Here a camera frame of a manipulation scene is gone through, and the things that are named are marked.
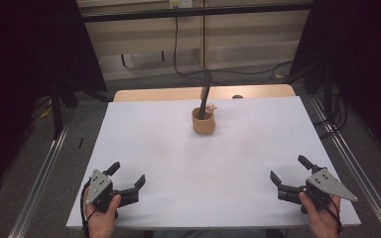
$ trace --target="wire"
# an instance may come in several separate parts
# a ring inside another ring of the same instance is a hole
[[[184,77],[184,78],[188,78],[188,79],[196,79],[196,80],[203,80],[205,81],[204,78],[200,78],[200,77],[192,77],[192,75],[195,75],[195,74],[198,74],[198,73],[202,73],[203,70],[200,70],[200,71],[195,71],[195,72],[190,72],[190,73],[183,73],[183,72],[180,72],[178,70],[178,65],[177,65],[177,48],[178,48],[178,32],[179,32],[179,23],[178,23],[178,17],[175,17],[175,22],[176,22],[176,33],[175,33],[175,48],[174,48],[174,51],[173,51],[173,67],[175,69],[175,72]],[[275,70],[277,68],[279,68],[280,66],[282,65],[285,65],[287,63],[292,63],[291,60],[289,61],[285,61],[285,62],[281,62],[277,65],[275,65],[274,67],[270,68],[270,69],[267,69],[267,70],[263,70],[263,71],[257,71],[257,72],[240,72],[240,71],[233,71],[233,70],[223,70],[223,69],[211,69],[210,71],[212,72],[228,72],[228,73],[235,73],[235,74],[243,74],[243,75],[255,75],[255,74],[262,74],[262,73],[266,73],[266,72],[269,72],[269,71],[272,71],[272,74],[271,76],[266,79],[265,81],[262,81],[260,82],[259,84],[263,84],[265,82],[268,82],[270,81],[273,76],[274,76],[274,73],[275,73]],[[224,83],[220,83],[220,82],[216,82],[216,81],[212,81],[212,83],[215,83],[215,84],[219,84],[219,85],[224,85]]]
[[[262,74],[262,73],[269,72],[269,71],[275,71],[278,67],[280,67],[280,66],[282,66],[284,64],[287,64],[287,63],[291,63],[291,62],[292,62],[291,60],[285,61],[285,62],[281,62],[281,63],[277,64],[276,66],[274,66],[273,68],[270,68],[270,69],[267,69],[267,70],[263,70],[263,71],[257,71],[257,72],[241,72],[241,71],[232,71],[232,70],[223,70],[223,69],[212,69],[211,71],[214,71],[214,72],[229,72],[229,73],[244,74],[244,75],[254,75],[254,74]]]
[[[342,119],[342,111],[339,110],[339,119],[338,119],[338,122],[334,125],[334,128],[331,128],[330,131],[328,131],[326,134],[323,134],[322,136],[319,137],[321,140],[326,138],[327,136],[330,136],[330,135],[334,134],[334,133],[340,132],[340,130],[346,124],[346,121],[347,121],[347,118],[348,118],[347,106],[346,106],[345,99],[343,97],[341,97],[341,98],[342,98],[342,105],[343,105],[343,108],[344,108],[343,109],[344,110],[343,119]]]
[[[81,211],[81,220],[82,220],[82,231],[84,232],[85,238],[89,238],[89,230],[88,230],[88,221],[85,220],[85,217],[84,217],[84,194],[85,194],[85,190],[89,187],[90,183],[91,183],[91,178],[83,186],[82,192],[81,192],[81,198],[79,199],[79,207]]]
[[[43,112],[38,113],[37,115],[33,115],[33,116],[31,116],[31,118],[32,118],[32,119],[36,119],[36,118],[38,118],[38,117],[44,115],[45,113],[49,113],[49,112],[51,112],[52,110],[53,110],[53,107],[49,107],[48,109],[44,110]]]
[[[339,219],[339,209],[338,209],[338,206],[336,206],[335,202],[332,201],[332,203],[335,205],[335,208],[336,208],[336,215],[335,213],[333,213],[329,207],[327,207],[327,205],[323,204],[323,202],[318,199],[313,193],[311,193],[309,190],[306,190],[305,191],[307,193],[307,196],[310,197],[311,199],[313,199],[314,201],[318,202],[320,204],[320,206],[325,210],[327,211],[327,213],[329,213],[329,215],[336,221],[336,225],[337,225],[337,229],[338,229],[338,234],[339,232],[342,230],[342,223]]]
[[[33,110],[42,106],[43,104],[45,104],[46,102],[48,102],[51,98],[48,96],[46,97],[42,102],[40,102],[39,104],[37,104],[36,106],[33,107]]]
[[[284,238],[287,238],[288,235],[289,235],[289,229],[286,229],[286,233],[284,234]]]
[[[89,218],[91,218],[91,216],[97,211],[97,209],[93,210],[91,212],[91,214],[89,214],[89,216],[86,218],[86,221],[89,221]]]

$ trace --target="brown cup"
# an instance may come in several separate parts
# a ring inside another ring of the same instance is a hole
[[[212,134],[215,129],[215,120],[212,113],[205,113],[203,120],[197,119],[199,115],[199,107],[195,108],[191,113],[191,120],[193,123],[193,130],[198,134]]]

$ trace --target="white table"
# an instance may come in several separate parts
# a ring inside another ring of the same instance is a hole
[[[110,103],[82,184],[92,170],[119,161],[115,189],[145,174],[140,201],[119,208],[116,226],[127,229],[272,228],[308,224],[300,206],[279,200],[269,178],[305,184],[304,155],[337,177],[299,97],[211,99],[216,128],[191,128],[199,100]],[[360,224],[349,201],[341,222]],[[79,196],[67,227],[80,228]]]

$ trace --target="human hand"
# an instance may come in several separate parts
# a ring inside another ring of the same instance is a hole
[[[88,190],[84,193],[84,201],[88,196]],[[121,197],[115,195],[110,201],[107,211],[99,212],[93,204],[84,203],[85,216],[88,217],[88,230],[90,238],[109,238],[114,231],[116,209],[119,207]]]
[[[326,211],[320,210],[317,211],[312,200],[305,195],[304,192],[300,192],[299,199],[302,202],[302,205],[306,208],[309,217],[309,226],[311,227],[312,232],[317,238],[335,238],[338,237],[338,224],[335,219]],[[339,205],[341,198],[338,196],[332,196],[332,202],[329,203],[328,208],[333,214],[338,214]]]

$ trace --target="metal frame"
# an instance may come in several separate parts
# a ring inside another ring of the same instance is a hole
[[[320,100],[317,97],[310,97],[310,100],[320,120],[325,120],[326,116],[323,112],[324,107]],[[335,131],[336,128],[332,124],[329,124],[328,122],[325,122],[324,124],[328,133]],[[330,137],[333,143],[335,144],[336,148],[339,150],[341,156],[343,157],[346,165],[348,166],[355,180],[357,181],[357,184],[363,191],[364,196],[368,200],[377,218],[381,222],[381,196],[379,192],[373,186],[368,176],[364,172],[363,168],[360,166],[357,159],[354,157],[351,150],[348,148],[348,145],[345,143],[341,134],[339,132],[331,133]]]
[[[25,237],[27,229],[30,226],[30,222],[33,219],[33,215],[39,205],[40,198],[45,189],[45,184],[52,172],[52,168],[58,158],[59,151],[64,143],[64,138],[67,134],[67,129],[73,120],[75,109],[70,109],[66,117],[66,123],[59,133],[57,139],[52,142],[51,148],[46,156],[45,162],[37,176],[37,179],[30,191],[30,194],[23,205],[21,212],[18,214],[17,220],[15,221],[8,238],[22,238]]]
[[[138,11],[124,13],[83,14],[79,17],[52,17],[35,20],[38,24],[78,24],[93,22],[126,21],[140,19],[176,18],[194,16],[213,16],[227,14],[261,13],[261,12],[288,12],[303,11],[313,8],[323,8],[335,4],[343,4],[343,1],[297,2],[279,4],[259,4],[238,7],[199,7],[181,9],[163,9],[153,11]]]

